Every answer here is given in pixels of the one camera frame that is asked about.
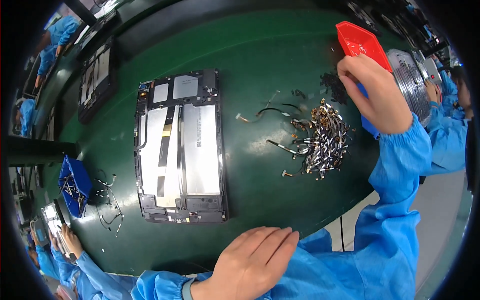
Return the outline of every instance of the right hand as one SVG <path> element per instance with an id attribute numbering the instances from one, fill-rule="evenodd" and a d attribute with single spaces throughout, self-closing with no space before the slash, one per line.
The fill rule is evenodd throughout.
<path id="1" fill-rule="evenodd" d="M 427 90 L 427 97 L 430 102 L 435 102 L 440 105 L 440 90 L 436 84 L 433 84 L 430 80 L 425 80 L 425 89 Z"/>
<path id="2" fill-rule="evenodd" d="M 403 133 L 413 122 L 408 104 L 393 75 L 365 54 L 345 56 L 337 65 L 338 76 L 360 113 L 386 134 Z M 367 90 L 368 99 L 355 81 Z"/>
<path id="3" fill-rule="evenodd" d="M 83 248 L 82 244 L 78 237 L 73 233 L 70 227 L 67 224 L 63 223 L 61 226 L 61 232 L 63 238 L 65 239 L 65 243 L 67 244 L 68 249 L 75 254 L 75 257 L 78 259 L 80 255 L 82 255 Z"/>
<path id="4" fill-rule="evenodd" d="M 237 237 L 223 250 L 212 276 L 194 282 L 194 300 L 251 300 L 273 288 L 287 269 L 299 241 L 292 228 L 259 227 Z"/>
<path id="5" fill-rule="evenodd" d="M 35 80 L 35 87 L 39 87 L 42 84 L 43 78 L 42 75 L 37 75 Z"/>

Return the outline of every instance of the left hand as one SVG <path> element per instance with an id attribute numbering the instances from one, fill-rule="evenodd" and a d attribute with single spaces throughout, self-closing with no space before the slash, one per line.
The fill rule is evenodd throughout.
<path id="1" fill-rule="evenodd" d="M 50 237 L 50 243 L 52 243 L 53 249 L 55 249 L 55 251 L 59 251 L 59 246 L 57 244 L 57 239 L 53 236 L 50 229 L 48 230 L 48 236 Z"/>
<path id="2" fill-rule="evenodd" d="M 36 237 L 35 230 L 33 228 L 33 223 L 30 223 L 30 234 L 32 235 L 33 243 L 35 243 L 35 246 L 40 245 L 38 242 L 38 238 Z"/>
<path id="3" fill-rule="evenodd" d="M 58 45 L 57 46 L 57 52 L 55 53 L 56 57 L 62 52 L 63 48 L 65 48 L 64 45 Z"/>
<path id="4" fill-rule="evenodd" d="M 82 244 L 78 237 L 73 233 L 70 227 L 67 224 L 63 223 L 61 226 L 61 232 L 63 238 L 65 239 L 65 243 L 67 244 L 68 249 L 75 254 L 75 257 L 78 259 L 80 255 L 82 255 L 83 248 Z"/>

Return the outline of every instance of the blue sleeve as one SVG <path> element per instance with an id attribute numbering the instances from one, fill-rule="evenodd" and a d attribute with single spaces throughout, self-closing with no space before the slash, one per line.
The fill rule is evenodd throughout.
<path id="1" fill-rule="evenodd" d="M 35 100 L 33 99 L 27 99 L 23 101 L 22 105 L 20 106 L 20 112 L 22 114 L 22 119 L 21 124 L 22 124 L 22 129 L 20 131 L 20 134 L 22 136 L 27 136 L 30 125 L 32 124 L 32 114 L 33 111 L 35 110 Z"/>
<path id="2" fill-rule="evenodd" d="M 55 250 L 53 246 L 50 246 L 50 250 L 52 251 L 53 258 L 59 267 L 60 283 L 69 287 L 70 277 L 74 271 L 78 270 L 78 267 L 66 262 L 61 252 Z"/>
<path id="3" fill-rule="evenodd" d="M 435 60 L 435 64 L 437 68 L 441 68 L 444 65 L 439 61 Z M 440 72 L 440 77 L 442 79 L 442 94 L 446 95 L 456 95 L 458 93 L 456 89 L 456 84 L 452 81 L 452 79 L 448 76 L 446 71 Z"/>
<path id="4" fill-rule="evenodd" d="M 63 22 L 63 33 L 59 40 L 59 45 L 66 45 L 70 36 L 77 30 L 78 21 L 72 16 L 66 16 L 61 20 Z"/>
<path id="5" fill-rule="evenodd" d="M 40 51 L 40 66 L 38 67 L 38 71 L 36 72 L 37 76 L 45 75 L 52 64 L 51 60 L 48 59 L 49 54 L 46 50 Z"/>
<path id="6" fill-rule="evenodd" d="M 412 299 L 419 244 L 417 211 L 409 211 L 419 186 L 419 175 L 432 161 L 430 139 L 414 115 L 403 134 L 380 135 L 380 157 L 369 182 L 380 196 L 365 207 L 355 225 L 353 260 L 366 299 L 387 290 L 389 299 Z"/>
<path id="7" fill-rule="evenodd" d="M 441 106 L 438 106 L 438 103 L 431 101 L 430 102 L 430 121 L 428 122 L 425 129 L 427 132 L 432 131 L 432 129 L 436 128 L 438 124 L 442 121 L 444 115 Z"/>
<path id="8" fill-rule="evenodd" d="M 40 270 L 56 280 L 60 280 L 60 272 L 57 262 L 53 259 L 51 253 L 45 251 L 41 246 L 35 246 L 36 253 L 38 254 L 38 264 Z"/>
<path id="9" fill-rule="evenodd" d="M 432 170 L 428 175 L 463 169 L 467 140 L 466 121 L 442 118 L 429 129 L 428 135 L 432 141 Z"/>
<path id="10" fill-rule="evenodd" d="M 132 289 L 135 300 L 183 300 L 183 284 L 191 278 L 167 271 L 144 271 Z"/>
<path id="11" fill-rule="evenodd" d="M 131 299 L 130 293 L 107 273 L 103 272 L 83 251 L 76 260 L 79 268 L 87 275 L 92 286 L 102 293 L 102 299 Z"/>

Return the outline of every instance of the flex cable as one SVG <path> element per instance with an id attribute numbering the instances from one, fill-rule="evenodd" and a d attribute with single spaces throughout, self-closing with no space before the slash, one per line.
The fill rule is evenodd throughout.
<path id="1" fill-rule="evenodd" d="M 142 127 L 142 116 L 138 118 L 138 142 L 142 140 L 141 127 Z M 145 140 L 142 145 L 136 147 L 136 150 L 143 149 L 145 148 L 145 145 L 147 145 L 147 128 L 148 128 L 148 102 L 145 101 Z"/>
<path id="2" fill-rule="evenodd" d="M 179 178 L 180 203 L 182 209 L 185 209 L 186 195 L 187 195 L 187 174 L 185 169 L 185 141 L 184 141 L 184 126 L 183 120 L 183 106 L 179 107 L 178 114 L 178 148 L 177 148 L 177 174 Z"/>

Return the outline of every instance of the pile of flex cables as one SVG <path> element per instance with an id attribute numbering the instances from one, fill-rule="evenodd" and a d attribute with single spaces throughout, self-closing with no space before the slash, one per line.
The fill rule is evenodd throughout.
<path id="1" fill-rule="evenodd" d="M 322 100 L 319 107 L 312 109 L 311 120 L 292 119 L 290 123 L 295 128 L 308 133 L 307 138 L 292 141 L 297 146 L 296 151 L 266 140 L 267 143 L 292 153 L 293 159 L 298 156 L 304 157 L 302 167 L 297 173 L 290 174 L 284 170 L 282 176 L 294 177 L 305 173 L 315 173 L 318 180 L 324 179 L 331 170 L 340 171 L 343 155 L 347 152 L 350 154 L 347 140 L 352 140 L 352 138 L 348 135 L 350 126 L 343 121 L 337 110 Z"/>

